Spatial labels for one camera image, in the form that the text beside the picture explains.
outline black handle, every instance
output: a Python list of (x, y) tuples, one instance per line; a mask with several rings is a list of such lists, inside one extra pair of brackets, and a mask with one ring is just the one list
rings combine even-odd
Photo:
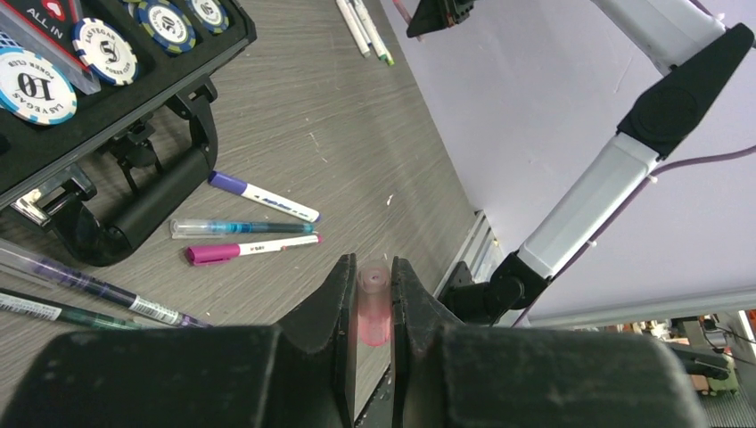
[(218, 158), (218, 132), (210, 109), (218, 92), (207, 76), (198, 84), (184, 88), (166, 103), (189, 120), (192, 147), (108, 226), (75, 193), (64, 193), (46, 207), (53, 231), (76, 259), (109, 266), (127, 258), (207, 179)]

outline magenta marker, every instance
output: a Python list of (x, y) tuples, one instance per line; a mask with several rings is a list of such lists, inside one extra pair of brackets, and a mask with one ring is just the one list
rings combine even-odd
[(357, 331), (368, 346), (391, 338), (391, 272), (382, 261), (369, 261), (357, 271)]
[(208, 183), (218, 189), (238, 194), (242, 198), (267, 205), (274, 210), (285, 212), (290, 216), (301, 218), (310, 223), (315, 223), (320, 219), (320, 213), (311, 208), (299, 205), (297, 202), (289, 201), (282, 196), (278, 196), (277, 194), (270, 193), (267, 190), (243, 182), (239, 178), (227, 176), (222, 172), (211, 172), (210, 177), (208, 178)]
[(303, 247), (321, 243), (320, 235), (298, 236), (296, 238), (277, 239), (263, 243), (228, 243), (220, 245), (194, 245), (186, 248), (186, 258), (195, 266), (217, 265), (226, 263), (240, 256), (261, 254), (263, 252), (284, 251), (292, 247)]

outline gray wood surface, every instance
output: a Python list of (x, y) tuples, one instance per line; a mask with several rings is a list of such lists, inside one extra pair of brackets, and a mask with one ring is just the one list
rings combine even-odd
[[(320, 210), (321, 245), (190, 267), (182, 249), (196, 241), (172, 241), (165, 226), (126, 261), (90, 268), (73, 261), (51, 235), (2, 220), (0, 237), (214, 325), (275, 322), (314, 291), (344, 253), (362, 260), (407, 258), (434, 287), (473, 224), (473, 210), (379, 3), (366, 2), (396, 58), (391, 68), (361, 57), (333, 0), (241, 3), (258, 25), (259, 40), (213, 78), (220, 93), (213, 104), (217, 168)], [(186, 147), (188, 128), (180, 119), (161, 111), (153, 123), (163, 159)], [(82, 166), (98, 184), (90, 204), (95, 212), (129, 195), (110, 158), (94, 156)], [(173, 217), (296, 221), (208, 185)], [(47, 291), (4, 274), (0, 284), (132, 317), (70, 290)], [(45, 344), (74, 329), (0, 313), (0, 408)], [(389, 355), (387, 346), (360, 344), (358, 407)]]

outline pink marker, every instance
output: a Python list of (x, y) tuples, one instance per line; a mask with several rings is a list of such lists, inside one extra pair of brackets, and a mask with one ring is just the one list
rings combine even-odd
[(228, 243), (220, 245), (193, 245), (186, 248), (186, 258), (195, 266), (217, 265), (231, 259), (263, 252), (283, 251), (291, 247), (302, 247), (321, 243), (320, 235), (298, 236), (277, 239), (263, 243)]
[(357, 271), (357, 331), (365, 345), (381, 346), (391, 338), (391, 272), (382, 261)]

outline blue marker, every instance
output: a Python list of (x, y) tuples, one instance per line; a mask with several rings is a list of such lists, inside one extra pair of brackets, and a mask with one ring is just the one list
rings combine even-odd
[(313, 232), (315, 232), (315, 226), (310, 224), (170, 220), (170, 233), (173, 239), (220, 238), (234, 234), (312, 234)]
[(320, 219), (320, 213), (311, 208), (299, 205), (297, 202), (289, 201), (277, 194), (270, 193), (267, 190), (245, 183), (239, 178), (227, 176), (222, 172), (211, 172), (210, 177), (208, 178), (208, 183), (219, 189), (238, 194), (242, 198), (261, 203), (274, 210), (285, 212), (290, 216), (300, 218), (310, 223), (315, 223)]

